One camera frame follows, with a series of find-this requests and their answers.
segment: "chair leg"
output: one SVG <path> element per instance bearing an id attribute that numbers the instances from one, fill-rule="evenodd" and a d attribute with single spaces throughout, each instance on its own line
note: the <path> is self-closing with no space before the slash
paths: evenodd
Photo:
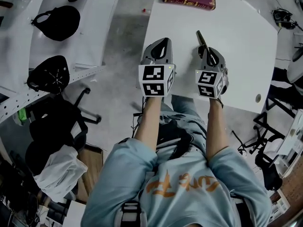
<path id="1" fill-rule="evenodd" d="M 83 117 L 83 116 L 82 116 L 82 118 L 83 118 L 84 122 L 87 122 L 87 123 L 98 124 L 98 123 L 101 122 L 101 116 L 100 115 L 97 116 L 96 120 L 89 119 L 89 118 L 86 118 L 86 117 Z"/>
<path id="2" fill-rule="evenodd" d="M 80 96 L 77 98 L 77 101 L 75 102 L 74 106 L 78 107 L 78 105 L 79 105 L 81 99 L 83 98 L 84 94 L 89 94 L 89 93 L 90 93 L 90 89 L 89 89 L 88 87 L 85 88 L 85 89 L 81 92 Z"/>

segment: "headphones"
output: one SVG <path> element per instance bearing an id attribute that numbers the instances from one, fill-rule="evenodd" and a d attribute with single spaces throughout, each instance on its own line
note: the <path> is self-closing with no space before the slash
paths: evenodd
<path id="1" fill-rule="evenodd" d="M 291 12 L 285 9 L 276 9 L 273 10 L 272 13 L 276 25 L 278 25 L 280 28 L 294 29 L 298 27 L 299 29 L 302 30 L 302 28 L 298 25 L 297 21 L 293 21 L 291 19 L 291 16 L 293 15 Z"/>

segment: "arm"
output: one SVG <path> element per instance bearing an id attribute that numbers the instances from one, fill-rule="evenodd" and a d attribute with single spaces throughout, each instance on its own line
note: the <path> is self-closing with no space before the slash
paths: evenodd
<path id="1" fill-rule="evenodd" d="M 209 167 L 229 191 L 244 198 L 254 226 L 265 227 L 271 214 L 267 191 L 243 157 L 227 146 L 222 106 L 218 101 L 210 99 L 206 135 Z"/>
<path id="2" fill-rule="evenodd" d="M 228 146 L 222 106 L 214 99 L 209 99 L 209 102 L 210 109 L 206 133 L 206 157 L 208 160 Z"/>
<path id="3" fill-rule="evenodd" d="M 89 195 L 81 226 L 114 226 L 121 205 L 134 199 L 156 165 L 161 98 L 150 98 L 134 139 L 116 144 Z"/>
<path id="4" fill-rule="evenodd" d="M 157 147 L 161 100 L 162 97 L 150 97 L 148 99 L 142 121 L 134 137 L 153 151 L 156 151 Z"/>

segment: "light blue t-shirt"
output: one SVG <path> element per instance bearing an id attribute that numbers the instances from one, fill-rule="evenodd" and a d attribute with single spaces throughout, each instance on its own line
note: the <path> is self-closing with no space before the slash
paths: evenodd
<path id="1" fill-rule="evenodd" d="M 271 201 L 267 191 L 242 156 L 227 147 L 206 160 L 205 124 L 187 114 L 162 112 L 160 124 L 175 120 L 193 137 L 193 146 L 169 160 L 178 139 L 152 151 L 136 139 L 116 144 L 98 183 L 89 196 L 82 227 L 112 227 L 116 212 L 137 200 L 149 227 L 241 226 L 230 192 L 244 198 L 254 226 L 267 226 Z"/>

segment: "person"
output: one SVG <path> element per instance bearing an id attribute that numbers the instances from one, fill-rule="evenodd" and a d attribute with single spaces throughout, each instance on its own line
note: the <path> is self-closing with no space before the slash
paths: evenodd
<path id="1" fill-rule="evenodd" d="M 210 99 L 207 131 L 192 99 L 171 103 L 148 99 L 134 138 L 109 154 L 81 226 L 267 226 L 271 201 L 228 146 L 221 103 Z"/>
<path id="2" fill-rule="evenodd" d="M 290 104 L 292 107 L 303 108 L 303 69 L 297 62 L 291 62 L 288 70 L 274 68 L 272 81 L 286 82 L 288 88 L 270 85 L 268 96 Z"/>

